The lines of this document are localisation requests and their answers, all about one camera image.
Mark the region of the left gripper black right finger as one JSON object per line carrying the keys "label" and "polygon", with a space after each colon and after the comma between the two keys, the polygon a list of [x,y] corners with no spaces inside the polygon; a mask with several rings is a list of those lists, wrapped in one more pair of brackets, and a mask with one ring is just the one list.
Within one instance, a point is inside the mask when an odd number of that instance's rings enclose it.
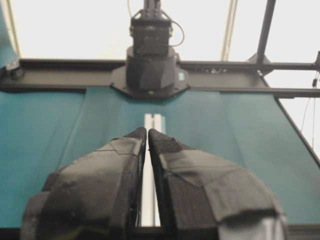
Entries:
{"label": "left gripper black right finger", "polygon": [[181,240],[286,240],[285,213],[246,168],[155,129],[149,152],[161,225]]}

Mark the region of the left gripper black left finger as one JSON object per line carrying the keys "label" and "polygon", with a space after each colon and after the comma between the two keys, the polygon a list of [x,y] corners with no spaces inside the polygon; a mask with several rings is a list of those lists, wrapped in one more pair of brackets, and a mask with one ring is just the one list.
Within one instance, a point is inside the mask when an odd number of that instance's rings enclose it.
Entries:
{"label": "left gripper black left finger", "polygon": [[140,220],[147,131],[140,127],[52,172],[27,202],[22,240],[126,240]]}

